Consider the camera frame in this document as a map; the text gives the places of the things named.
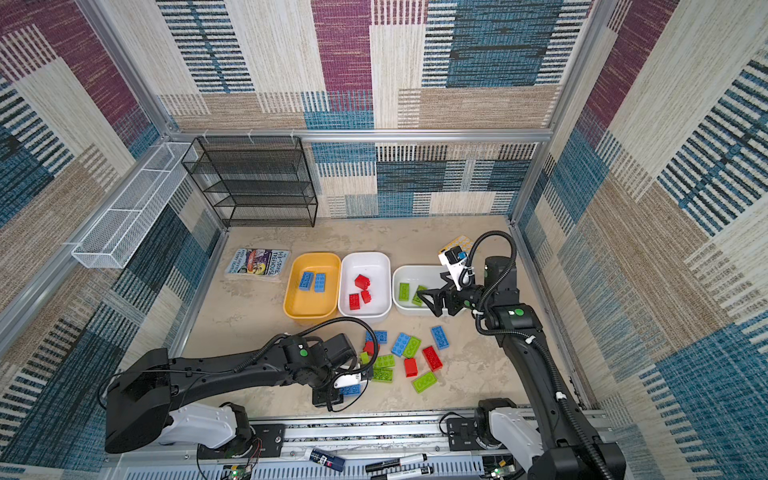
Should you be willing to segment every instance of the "black mesh rack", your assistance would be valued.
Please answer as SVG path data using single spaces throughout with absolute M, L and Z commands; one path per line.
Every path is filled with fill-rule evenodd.
M 317 195 L 301 140 L 198 137 L 184 168 L 227 227 L 314 227 Z

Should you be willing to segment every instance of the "patterned carpet wall panel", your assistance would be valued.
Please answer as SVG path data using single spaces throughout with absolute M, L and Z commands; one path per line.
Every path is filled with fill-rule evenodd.
M 768 471 L 768 3 L 620 0 L 520 228 L 635 478 Z
M 536 143 L 303 144 L 318 217 L 509 215 Z
M 1 477 L 98 476 L 99 385 L 171 346 L 220 236 L 193 188 L 181 184 L 125 269 L 78 266 L 0 359 Z
M 183 130 L 540 128 L 592 0 L 105 0 Z
M 0 14 L 1 310 L 158 135 L 74 0 Z

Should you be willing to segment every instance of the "white mesh basket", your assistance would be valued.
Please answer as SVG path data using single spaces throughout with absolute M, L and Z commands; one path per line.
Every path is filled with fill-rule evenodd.
M 72 256 L 86 268 L 125 268 L 195 161 L 190 144 L 167 142 L 152 155 L 120 196 L 94 223 Z

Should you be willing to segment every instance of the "yellow bin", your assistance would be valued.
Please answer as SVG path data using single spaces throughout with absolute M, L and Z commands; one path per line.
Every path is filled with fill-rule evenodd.
M 299 290 L 304 272 L 315 274 L 310 290 Z M 339 280 L 341 259 L 330 252 L 305 253 L 299 255 L 290 269 L 288 290 L 283 301 L 283 312 L 303 325 L 316 325 L 336 316 L 336 303 L 339 299 Z M 315 292 L 315 279 L 318 273 L 326 274 L 326 291 Z

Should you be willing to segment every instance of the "table surface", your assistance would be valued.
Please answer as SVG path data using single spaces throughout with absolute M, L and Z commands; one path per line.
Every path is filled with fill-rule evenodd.
M 230 230 L 210 289 L 184 348 L 184 356 L 197 358 L 239 353 L 260 348 L 276 333 L 296 333 L 305 327 L 283 312 L 283 298 L 290 275 L 290 264 L 302 253 L 329 251 L 340 258 L 352 252 L 385 253 L 392 271 L 402 265 L 439 264 L 438 251 L 459 235 L 477 238 L 488 230 L 508 231 L 501 216 L 424 217 L 408 219 L 326 220 L 318 219 L 314 228 L 238 227 Z M 275 248 L 290 250 L 289 264 L 279 282 L 256 279 L 227 279 L 223 272 L 238 248 Z M 475 255 L 474 265 L 482 268 L 485 258 L 509 255 L 509 245 L 501 237 L 483 241 Z M 533 306 L 541 315 L 541 306 L 518 258 L 520 300 Z M 421 394 L 406 378 L 403 360 L 396 358 L 392 384 L 371 382 L 365 394 L 347 412 L 394 412 L 422 409 L 450 409 L 476 406 L 478 400 L 507 397 L 518 404 L 527 403 L 525 391 L 512 364 L 493 338 L 475 331 L 474 320 L 463 310 L 455 317 L 404 316 L 392 306 L 389 316 L 372 325 L 389 332 L 389 342 L 382 345 L 380 355 L 389 349 L 401 333 L 422 340 L 422 348 L 434 344 L 430 333 L 440 325 L 451 346 L 439 350 L 444 367 L 436 376 L 438 384 Z M 351 323 L 337 323 L 318 330 L 324 339 L 346 333 L 353 345 L 362 351 L 365 332 Z M 566 376 L 565 364 L 545 323 L 545 333 L 555 362 Z M 429 371 L 421 353 L 416 356 L 419 375 Z M 254 387 L 210 397 L 203 401 L 218 406 L 233 402 L 246 408 L 250 417 L 327 415 L 325 409 L 312 405 L 307 386 Z

